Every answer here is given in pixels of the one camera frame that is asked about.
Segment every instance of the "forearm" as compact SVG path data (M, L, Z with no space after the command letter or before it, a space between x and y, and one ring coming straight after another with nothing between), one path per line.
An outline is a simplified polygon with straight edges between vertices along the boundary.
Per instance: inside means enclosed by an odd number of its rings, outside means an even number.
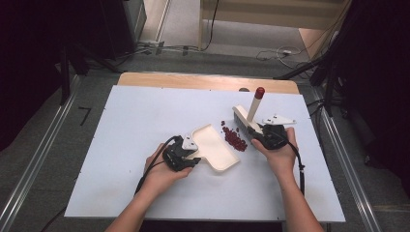
M105 232L138 231L145 218L145 213L155 198L156 196L141 190Z
M323 231L302 195L293 175L279 180L287 231Z

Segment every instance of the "aluminum rail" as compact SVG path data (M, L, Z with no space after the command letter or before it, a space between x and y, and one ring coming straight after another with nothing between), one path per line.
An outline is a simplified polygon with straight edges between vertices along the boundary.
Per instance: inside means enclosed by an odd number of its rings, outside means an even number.
M323 99L323 96L317 88L313 88L313 93L317 100ZM376 218L376 215L373 212L370 202L368 201L365 189L362 186L362 183L359 179L359 176L350 161L350 158L347 154L346 148L340 138L340 135L337 131L337 126L333 118L329 117L326 110L322 112L322 119L325 123L326 129L329 133L329 136L332 139L332 143L335 146L337 158L340 162L343 173L346 177L347 184L352 191L353 198L356 201L359 213L362 216L363 223L368 232L381 232L382 229L379 225L379 222Z
M63 125L64 120L66 119L66 116L69 113L70 108L72 107L73 100L75 99L75 96L78 92L78 86L80 85L80 83L80 77L78 75L75 75L71 84L72 94L69 96L66 103L58 108L34 156L31 158L23 175L21 176L20 180L9 196L9 199L0 216L1 232L8 232L12 227L12 224L15 221L15 217L21 205L23 204L30 188L32 187L37 174L42 168L48 151L50 150L50 147L58 131Z

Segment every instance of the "red cap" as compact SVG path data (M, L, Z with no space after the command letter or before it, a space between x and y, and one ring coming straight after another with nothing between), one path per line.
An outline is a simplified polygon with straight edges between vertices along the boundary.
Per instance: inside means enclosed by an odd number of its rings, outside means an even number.
M265 94L265 89L263 87L259 87L256 89L255 98L258 100L261 100L264 94Z

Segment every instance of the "white paper sheet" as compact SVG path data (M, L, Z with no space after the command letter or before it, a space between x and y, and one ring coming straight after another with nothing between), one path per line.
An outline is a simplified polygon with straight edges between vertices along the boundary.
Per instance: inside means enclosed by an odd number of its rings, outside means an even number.
M249 110L253 93L114 86L76 181L66 217L114 218L133 197L145 159L173 135L212 124L223 136L232 106ZM319 221L345 221L301 95L268 94L256 122L275 113L295 119L306 199ZM150 208L146 218L186 220L285 220L278 182L266 159L247 141L241 160L224 172L200 162ZM299 183L299 170L295 165Z

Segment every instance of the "human hand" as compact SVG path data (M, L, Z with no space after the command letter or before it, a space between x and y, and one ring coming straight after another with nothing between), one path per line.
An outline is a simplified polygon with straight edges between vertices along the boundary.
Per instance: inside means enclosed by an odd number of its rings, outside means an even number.
M297 148L295 130L288 128L286 133L289 142ZM290 176L293 178L296 154L288 144L277 150L267 150L257 139L253 139L251 142L266 157L272 171L279 179Z
M150 165L162 145L163 144L160 144L160 146L157 148L157 151L151 157L146 159L144 172L145 170L147 170L148 166ZM176 181L187 177L192 171L192 167L187 167L179 172L173 171L163 161L162 154L158 156L155 164L157 163L158 165L154 166L148 172L147 177L145 178L145 181L140 190L148 191L154 196L161 195L162 193L167 191Z

